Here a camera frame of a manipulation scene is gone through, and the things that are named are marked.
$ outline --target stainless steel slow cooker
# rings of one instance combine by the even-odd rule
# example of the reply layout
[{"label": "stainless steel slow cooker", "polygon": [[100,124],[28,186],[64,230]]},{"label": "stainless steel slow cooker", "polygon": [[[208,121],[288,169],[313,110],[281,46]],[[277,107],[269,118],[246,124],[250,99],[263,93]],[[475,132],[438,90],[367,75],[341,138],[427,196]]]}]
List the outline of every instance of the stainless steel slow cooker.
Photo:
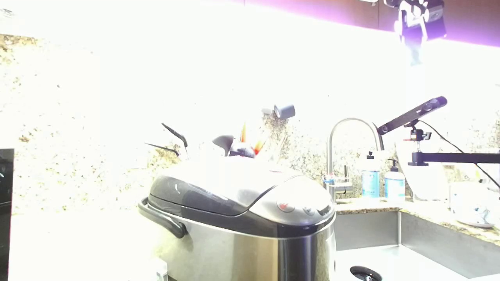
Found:
[{"label": "stainless steel slow cooker", "polygon": [[335,205],[313,180],[252,158],[183,163],[141,214],[164,227],[158,258],[177,281],[328,281]]}]

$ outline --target bottle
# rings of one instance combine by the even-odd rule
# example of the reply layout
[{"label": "bottle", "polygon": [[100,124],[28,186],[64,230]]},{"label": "bottle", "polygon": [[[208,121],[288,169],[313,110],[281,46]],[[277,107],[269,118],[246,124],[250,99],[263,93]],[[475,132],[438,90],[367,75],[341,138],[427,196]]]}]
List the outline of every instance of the bottle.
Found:
[{"label": "bottle", "polygon": [[389,204],[405,202],[405,175],[397,169],[396,160],[391,160],[391,172],[385,175],[385,193]]},{"label": "bottle", "polygon": [[363,199],[380,197],[380,169],[372,152],[366,157],[363,172]]}]

